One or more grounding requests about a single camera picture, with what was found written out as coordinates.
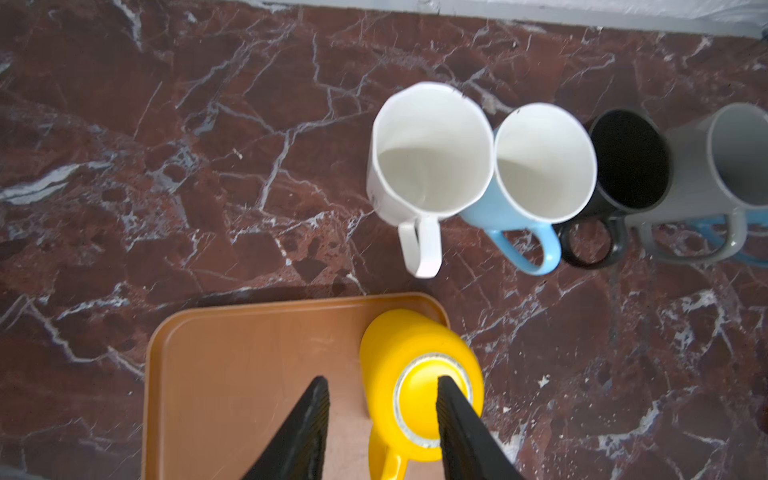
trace black mug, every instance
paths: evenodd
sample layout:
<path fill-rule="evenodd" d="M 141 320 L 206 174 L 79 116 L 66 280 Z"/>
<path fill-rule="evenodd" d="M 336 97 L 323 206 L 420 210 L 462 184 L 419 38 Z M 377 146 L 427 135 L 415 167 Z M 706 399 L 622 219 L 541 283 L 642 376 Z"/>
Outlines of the black mug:
<path fill-rule="evenodd" d="M 563 260 L 588 270 L 621 260 L 627 249 L 624 217 L 658 205 L 670 188 L 671 162 L 667 140 L 652 121 L 630 110 L 615 109 L 596 118 L 589 135 L 598 157 L 598 182 L 586 207 L 571 220 L 555 225 Z M 584 262 L 571 249 L 576 223 L 598 220 L 611 236 L 601 260 Z"/>

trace yellow mug handle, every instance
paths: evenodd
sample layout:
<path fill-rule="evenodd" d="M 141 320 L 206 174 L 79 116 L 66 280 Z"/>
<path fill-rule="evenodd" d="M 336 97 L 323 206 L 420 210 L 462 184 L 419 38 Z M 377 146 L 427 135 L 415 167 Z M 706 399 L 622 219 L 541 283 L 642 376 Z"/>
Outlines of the yellow mug handle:
<path fill-rule="evenodd" d="M 368 467 L 372 480 L 403 480 L 408 459 L 384 443 L 374 428 L 368 443 Z"/>

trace gray mug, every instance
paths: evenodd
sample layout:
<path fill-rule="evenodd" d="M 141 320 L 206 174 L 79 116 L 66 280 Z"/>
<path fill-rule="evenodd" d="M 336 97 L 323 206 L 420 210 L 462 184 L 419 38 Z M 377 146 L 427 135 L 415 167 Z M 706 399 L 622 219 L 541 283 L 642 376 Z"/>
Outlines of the gray mug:
<path fill-rule="evenodd" d="M 667 196 L 653 209 L 628 215 L 645 250 L 667 263 L 716 262 L 746 241 L 745 210 L 768 207 L 768 114 L 751 104 L 730 104 L 707 118 L 666 133 L 672 159 Z M 652 234 L 659 223 L 725 216 L 726 241 L 717 251 L 679 257 Z"/>

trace black mug handle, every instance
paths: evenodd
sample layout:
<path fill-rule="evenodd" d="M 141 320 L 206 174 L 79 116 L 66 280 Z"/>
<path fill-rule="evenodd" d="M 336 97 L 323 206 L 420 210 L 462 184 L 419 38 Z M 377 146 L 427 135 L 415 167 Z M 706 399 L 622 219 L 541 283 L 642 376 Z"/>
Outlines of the black mug handle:
<path fill-rule="evenodd" d="M 577 257 L 576 253 L 571 249 L 571 228 L 576 222 L 567 222 L 556 226 L 555 230 L 558 233 L 560 247 L 563 250 L 563 260 L 568 264 L 586 270 L 596 270 L 598 268 L 611 266 L 621 260 L 624 256 L 624 252 L 627 249 L 628 238 L 624 217 L 602 217 L 599 220 L 603 223 L 605 229 L 608 230 L 608 235 L 611 236 L 611 248 L 608 249 L 608 253 L 605 254 L 605 257 L 594 263 L 584 262 Z"/>

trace tray rim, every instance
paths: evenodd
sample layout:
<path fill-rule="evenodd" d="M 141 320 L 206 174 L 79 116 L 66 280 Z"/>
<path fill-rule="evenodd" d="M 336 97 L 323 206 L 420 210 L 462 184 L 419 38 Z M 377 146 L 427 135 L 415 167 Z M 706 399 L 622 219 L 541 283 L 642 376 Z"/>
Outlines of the tray rim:
<path fill-rule="evenodd" d="M 317 310 L 325 308 L 339 308 L 345 306 L 352 306 L 360 303 L 370 303 L 380 300 L 392 300 L 392 299 L 413 299 L 421 300 L 430 304 L 435 309 L 442 323 L 451 328 L 451 322 L 448 317 L 448 313 L 445 311 L 445 307 L 432 295 L 422 292 L 402 292 L 402 293 L 384 293 L 380 295 L 360 295 L 360 296 L 340 296 L 333 298 L 323 299 L 307 299 L 307 300 L 287 300 L 265 303 L 244 303 L 241 305 L 229 305 L 229 306 L 208 306 L 190 308 L 186 310 L 180 310 L 171 314 L 168 318 L 163 320 L 160 325 L 152 332 L 152 336 L 147 342 L 147 355 L 144 358 L 144 412 L 142 423 L 142 435 L 141 435 L 141 480 L 160 480 L 158 476 L 157 466 L 160 464 L 159 445 L 153 449 L 157 453 L 155 455 L 152 465 L 155 466 L 150 475 L 147 467 L 147 448 L 149 443 L 149 431 L 150 431 L 150 408 L 154 410 L 156 406 L 150 405 L 150 388 L 153 380 L 157 378 L 157 373 L 153 375 L 153 370 L 159 369 L 162 366 L 162 362 L 159 358 L 152 360 L 152 357 L 157 357 L 163 350 L 166 342 L 173 336 L 173 333 L 181 328 L 185 323 L 196 319 L 201 313 L 205 312 L 210 315 L 211 313 L 237 313 L 238 310 L 261 310 L 261 311 L 280 311 L 285 309 L 290 310 Z M 155 430 L 157 425 L 152 425 L 152 430 Z"/>

